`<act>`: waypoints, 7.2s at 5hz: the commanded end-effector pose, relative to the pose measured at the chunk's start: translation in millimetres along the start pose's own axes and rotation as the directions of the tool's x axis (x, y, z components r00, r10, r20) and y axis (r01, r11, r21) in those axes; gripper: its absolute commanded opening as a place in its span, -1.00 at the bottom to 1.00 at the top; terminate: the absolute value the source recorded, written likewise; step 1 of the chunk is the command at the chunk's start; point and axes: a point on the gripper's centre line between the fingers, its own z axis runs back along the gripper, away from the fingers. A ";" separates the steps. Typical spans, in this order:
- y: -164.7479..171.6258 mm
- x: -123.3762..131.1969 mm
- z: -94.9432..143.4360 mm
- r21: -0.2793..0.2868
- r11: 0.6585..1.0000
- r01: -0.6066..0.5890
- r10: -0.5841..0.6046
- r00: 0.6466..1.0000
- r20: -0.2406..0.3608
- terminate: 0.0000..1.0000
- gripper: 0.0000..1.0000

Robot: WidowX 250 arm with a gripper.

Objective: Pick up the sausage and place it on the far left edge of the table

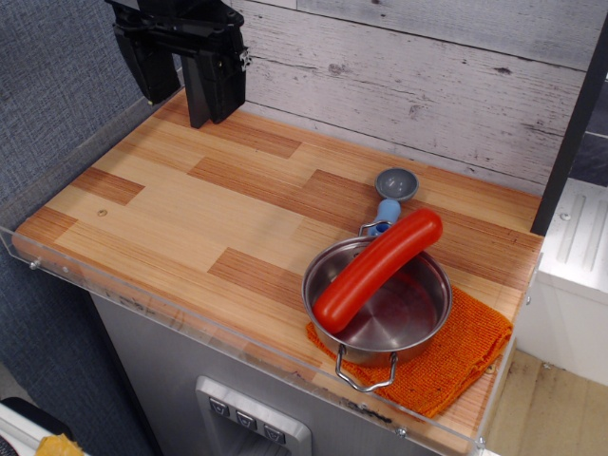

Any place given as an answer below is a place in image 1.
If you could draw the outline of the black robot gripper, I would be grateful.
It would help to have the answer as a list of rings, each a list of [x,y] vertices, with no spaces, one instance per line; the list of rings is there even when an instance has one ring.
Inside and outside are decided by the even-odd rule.
[[[221,1],[111,1],[119,50],[144,98],[157,105],[181,88],[190,124],[219,124],[244,104],[251,64],[243,16]]]

